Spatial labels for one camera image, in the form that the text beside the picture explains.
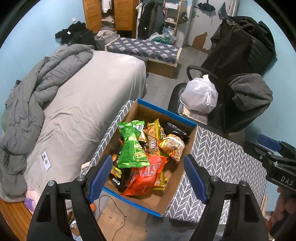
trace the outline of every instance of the human hand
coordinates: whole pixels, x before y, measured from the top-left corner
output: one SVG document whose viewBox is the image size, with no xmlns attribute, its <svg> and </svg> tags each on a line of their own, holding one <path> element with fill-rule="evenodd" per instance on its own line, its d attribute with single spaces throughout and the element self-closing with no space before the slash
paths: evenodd
<svg viewBox="0 0 296 241">
<path fill-rule="evenodd" d="M 274 213 L 271 216 L 272 223 L 276 223 L 277 221 L 283 219 L 285 210 L 287 210 L 290 214 L 296 211 L 296 198 L 286 199 L 283 195 L 282 187 L 278 187 L 277 192 L 280 193 L 280 195 L 276 202 Z"/>
</svg>

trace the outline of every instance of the green plastic bag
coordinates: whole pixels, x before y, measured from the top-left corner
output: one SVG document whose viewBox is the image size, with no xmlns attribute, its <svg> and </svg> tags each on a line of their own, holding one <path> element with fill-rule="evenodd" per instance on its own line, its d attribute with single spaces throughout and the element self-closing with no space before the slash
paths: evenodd
<svg viewBox="0 0 296 241">
<path fill-rule="evenodd" d="M 139 144 L 139 137 L 145 125 L 144 121 L 133 120 L 118 124 L 124 144 L 118 161 L 119 168 L 147 167 L 150 165 L 148 158 Z"/>
</svg>

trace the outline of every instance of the chair armrest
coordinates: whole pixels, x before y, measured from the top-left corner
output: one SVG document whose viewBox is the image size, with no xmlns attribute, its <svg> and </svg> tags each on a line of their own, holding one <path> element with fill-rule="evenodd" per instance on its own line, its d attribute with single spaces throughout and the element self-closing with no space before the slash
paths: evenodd
<svg viewBox="0 0 296 241">
<path fill-rule="evenodd" d="M 186 70 L 187 77 L 188 77 L 189 81 L 193 80 L 193 78 L 190 74 L 190 70 L 192 70 L 192 69 L 199 70 L 200 72 L 206 73 L 206 74 L 212 76 L 213 78 L 215 78 L 216 80 L 218 80 L 218 77 L 216 75 L 214 75 L 212 72 L 210 72 L 202 67 L 196 66 L 196 65 L 189 65 Z"/>
</svg>

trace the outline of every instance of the metal screw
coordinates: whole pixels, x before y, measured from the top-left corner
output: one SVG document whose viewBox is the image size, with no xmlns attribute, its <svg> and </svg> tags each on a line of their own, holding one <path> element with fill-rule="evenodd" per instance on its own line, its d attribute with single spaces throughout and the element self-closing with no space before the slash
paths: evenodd
<svg viewBox="0 0 296 241">
<path fill-rule="evenodd" d="M 49 182 L 47 183 L 47 185 L 50 186 L 50 187 L 53 186 L 53 185 L 54 185 L 54 181 L 53 181 L 53 180 L 49 181 Z"/>
<path fill-rule="evenodd" d="M 82 182 L 85 179 L 85 176 L 80 175 L 77 177 L 77 181 Z"/>
<path fill-rule="evenodd" d="M 245 186 L 245 187 L 248 186 L 248 183 L 247 183 L 245 180 L 242 180 L 242 181 L 241 181 L 241 184 L 242 184 L 243 186 Z"/>
<path fill-rule="evenodd" d="M 214 182 L 217 182 L 219 180 L 219 178 L 217 176 L 211 176 L 211 180 Z"/>
</svg>

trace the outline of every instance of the gray comforter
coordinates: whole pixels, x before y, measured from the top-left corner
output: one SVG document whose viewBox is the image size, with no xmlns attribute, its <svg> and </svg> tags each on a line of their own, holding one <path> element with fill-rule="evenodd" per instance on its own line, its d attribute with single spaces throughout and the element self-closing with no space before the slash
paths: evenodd
<svg viewBox="0 0 296 241">
<path fill-rule="evenodd" d="M 93 57 L 92 46 L 74 44 L 45 57 L 14 88 L 7 101 L 6 131 L 0 139 L 0 183 L 7 196 L 27 191 L 23 177 L 45 119 L 42 106 Z"/>
</svg>

